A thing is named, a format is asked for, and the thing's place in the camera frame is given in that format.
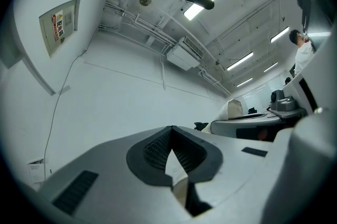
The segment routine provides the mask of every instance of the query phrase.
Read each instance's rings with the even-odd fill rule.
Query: black grille
[[[68,215],[72,215],[97,177],[98,174],[94,172],[83,171],[53,202],[53,205]]]
[[[172,131],[173,135],[173,151],[188,174],[190,171],[198,167],[207,157],[206,150],[197,143],[187,137]]]
[[[154,140],[144,148],[145,161],[153,168],[165,172],[167,158],[171,152],[171,132]]]

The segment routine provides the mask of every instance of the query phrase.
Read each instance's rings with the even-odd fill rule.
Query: gray panel
[[[195,186],[200,200],[213,206],[197,217],[184,210],[170,188],[148,186],[128,169],[128,149],[163,128],[94,147],[53,174],[40,193],[53,201],[80,172],[88,170],[98,173],[98,178],[74,213],[84,222],[284,223],[317,191],[337,153],[335,114],[329,112],[280,131],[274,143],[180,128],[217,146],[224,158],[213,180]],[[245,147],[268,153],[262,158],[242,152]]]
[[[294,111],[275,111],[275,110],[270,110],[273,114],[279,116],[280,118],[283,119],[288,119],[288,118],[293,118],[293,117],[303,117],[306,116],[306,111],[303,108],[298,108]]]
[[[77,0],[69,1],[65,4],[59,5],[58,7],[48,11],[47,13],[39,17],[43,40],[45,42],[46,49],[50,57],[58,49],[58,47],[61,44],[63,44],[66,41],[66,39],[74,32],[75,21],[78,20],[78,13],[75,13],[75,11],[78,10],[78,6],[76,6],[76,4],[79,4],[79,2],[80,1]],[[62,36],[62,38],[59,38],[56,41],[52,23],[53,15],[61,10],[63,10],[64,16],[66,16],[69,13],[72,13],[73,15],[71,15],[71,23],[68,23],[67,26],[64,26],[65,34]]]
[[[40,193],[53,201],[83,170],[98,174],[74,217],[90,223],[175,223],[191,218],[170,187],[153,187],[128,168],[126,153],[158,128],[94,147],[54,173]]]
[[[272,126],[280,124],[281,119],[272,113],[267,113],[263,117],[243,119],[243,120],[224,120],[211,123],[213,134],[236,138],[237,129],[255,128],[257,126]]]

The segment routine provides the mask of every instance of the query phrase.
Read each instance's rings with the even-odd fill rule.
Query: white machine
[[[105,142],[53,173],[39,193],[22,191],[54,223],[289,223],[312,201],[334,205],[317,193],[329,192],[321,187],[336,171],[336,43],[334,25],[309,64],[273,93],[269,113],[215,121],[217,135],[163,126]],[[171,56],[181,63],[187,52],[177,49]],[[249,135],[294,119],[273,142],[237,139],[241,129]],[[165,174],[171,151],[188,175],[184,205]]]

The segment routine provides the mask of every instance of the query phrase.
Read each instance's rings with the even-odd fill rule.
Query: sign
[[[55,39],[58,40],[64,34],[63,10],[53,15],[53,27]]]
[[[44,164],[28,164],[33,183],[44,181]]]

